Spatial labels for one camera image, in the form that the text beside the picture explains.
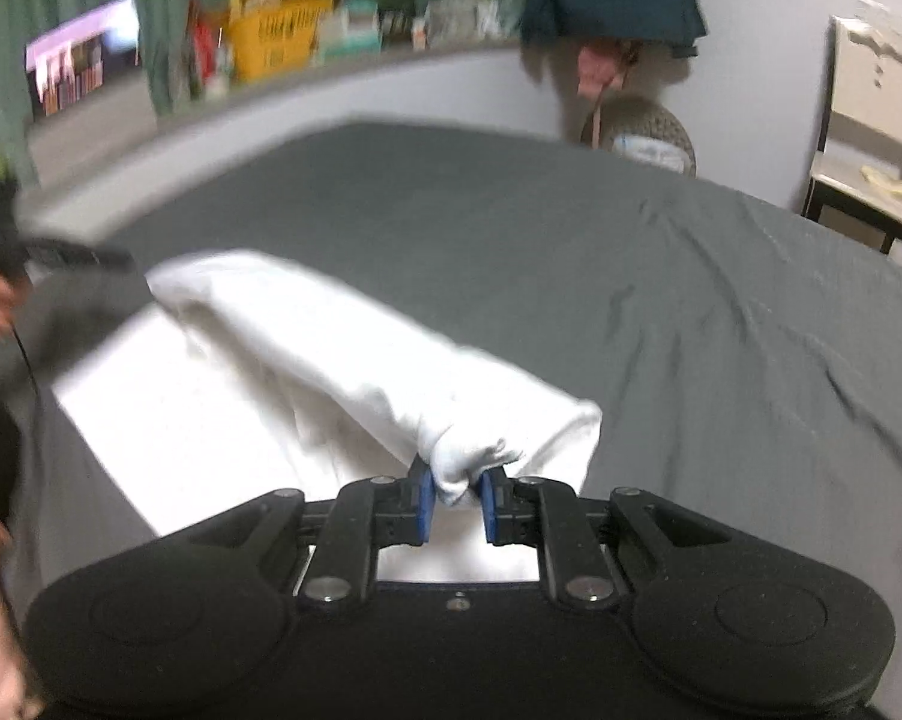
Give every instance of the white wall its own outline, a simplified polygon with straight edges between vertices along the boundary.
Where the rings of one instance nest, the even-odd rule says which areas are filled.
[[[630,88],[681,119],[699,175],[798,207],[817,141],[828,17],[855,0],[699,0],[710,34],[686,67],[656,52]],[[877,0],[902,14],[902,0]],[[682,72],[689,73],[682,77]]]

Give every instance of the gray bed sheet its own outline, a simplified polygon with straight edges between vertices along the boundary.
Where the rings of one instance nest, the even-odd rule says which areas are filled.
[[[902,269],[877,252],[606,153],[372,122],[286,143],[113,242],[142,269],[214,248],[291,258],[596,401],[585,493],[651,490],[881,592],[898,642],[876,704],[902,720]],[[147,294],[69,275],[36,298],[25,329],[51,371]],[[30,589],[149,538],[43,400],[14,568]],[[14,400],[23,420],[31,401]]]

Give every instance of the wooden chair leg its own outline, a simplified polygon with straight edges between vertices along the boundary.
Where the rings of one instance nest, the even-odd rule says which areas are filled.
[[[804,217],[812,221],[820,222],[820,212],[824,210],[824,203],[820,199],[820,194],[814,191],[814,184],[811,185],[811,191],[808,194],[807,209]]]
[[[811,196],[814,194],[814,181],[808,182],[808,191],[804,196],[804,206],[801,208],[801,215],[807,218],[808,207],[811,205]]]

